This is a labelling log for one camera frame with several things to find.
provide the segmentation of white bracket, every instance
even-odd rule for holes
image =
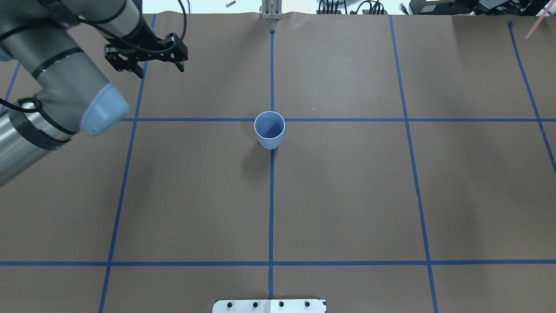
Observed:
[[[326,300],[220,300],[212,313],[326,313]]]
[[[262,19],[282,19],[282,0],[262,0]]]

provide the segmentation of light blue joint cap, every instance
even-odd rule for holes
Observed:
[[[114,84],[106,84],[85,110],[79,129],[89,136],[96,136],[120,121],[129,112],[130,106]]]
[[[8,52],[4,51],[0,47],[0,61],[8,62],[8,61],[12,61],[12,60],[13,60],[13,56],[9,55]]]

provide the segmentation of cup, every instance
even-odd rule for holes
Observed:
[[[255,118],[255,134],[263,148],[274,150],[278,148],[284,136],[286,121],[282,115],[274,111],[266,111]]]

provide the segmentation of gray robotic arm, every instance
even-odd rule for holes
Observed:
[[[137,62],[153,59],[183,71],[185,24],[181,38],[161,40],[131,0],[0,0],[0,61],[15,58],[43,88],[18,104],[3,102],[8,108],[0,115],[0,187],[78,131],[98,135],[129,112],[116,87],[66,32],[81,22],[103,32],[109,42],[105,58],[118,71],[142,77]]]

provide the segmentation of cup rim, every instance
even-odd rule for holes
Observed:
[[[257,131],[257,127],[255,126],[255,124],[257,123],[257,119],[258,119],[261,115],[263,115],[264,113],[276,114],[276,115],[278,115],[278,116],[282,119],[282,122],[284,123],[284,127],[282,128],[282,131],[278,134],[278,136],[272,137],[272,138],[268,138],[268,137],[265,137],[265,136],[259,134],[259,132]],[[257,136],[259,136],[259,137],[261,137],[261,138],[269,139],[269,140],[270,140],[270,139],[276,139],[276,138],[280,137],[280,136],[284,133],[284,130],[286,130],[286,120],[284,120],[284,117],[283,117],[280,113],[278,113],[278,112],[276,112],[276,111],[264,111],[264,112],[262,112],[261,114],[257,115],[257,117],[255,118],[255,121],[253,122],[253,128],[255,129],[255,134],[257,134]]]

